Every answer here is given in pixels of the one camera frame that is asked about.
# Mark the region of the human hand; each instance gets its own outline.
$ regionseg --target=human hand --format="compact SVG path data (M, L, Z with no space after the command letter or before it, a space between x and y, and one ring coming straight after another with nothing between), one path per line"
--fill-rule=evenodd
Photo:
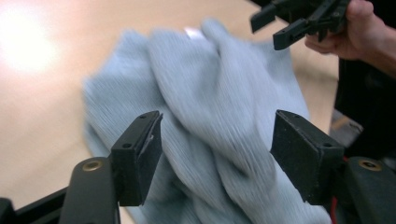
M319 53L333 53L342 59L363 60L377 51L387 26L374 14L371 2L351 0L346 9L346 27L337 34L328 34L321 42L317 35L308 35L305 45Z

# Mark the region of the person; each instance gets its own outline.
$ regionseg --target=person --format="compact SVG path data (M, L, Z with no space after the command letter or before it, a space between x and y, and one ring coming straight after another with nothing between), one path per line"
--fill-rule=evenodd
M305 45L339 57L339 84L334 107L354 119L363 132L346 156L381 159L396 149L396 12L389 0L351 0L346 26Z

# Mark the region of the brass screw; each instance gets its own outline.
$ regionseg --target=brass screw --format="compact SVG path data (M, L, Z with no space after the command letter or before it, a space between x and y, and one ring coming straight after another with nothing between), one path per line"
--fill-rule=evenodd
M82 170L85 172L90 172L97 170L103 166L103 163L101 161L88 161L82 166Z
M382 166L381 164L375 161L368 161L368 160L359 160L359 165L364 169L371 170L371 171L381 171Z

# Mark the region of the wooden table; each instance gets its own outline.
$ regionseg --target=wooden table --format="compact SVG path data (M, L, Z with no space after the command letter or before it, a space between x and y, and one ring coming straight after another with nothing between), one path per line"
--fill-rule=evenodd
M0 196L20 208L68 185L91 154L83 136L82 80L94 75L120 34L156 27L199 27L220 20L230 33L264 40L278 21L253 35L246 0L0 1ZM311 121L327 132L337 84L336 58L299 42L294 70ZM122 212L123 223L132 223Z

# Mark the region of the crumpled fabric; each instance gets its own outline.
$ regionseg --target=crumpled fabric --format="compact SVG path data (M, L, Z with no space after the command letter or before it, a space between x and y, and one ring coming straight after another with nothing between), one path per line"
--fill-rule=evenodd
M109 150L141 114L163 113L163 154L136 223L331 223L304 203L269 153L275 115L309 119L290 52L230 35L209 19L205 38L156 29L123 34L84 81L86 140Z

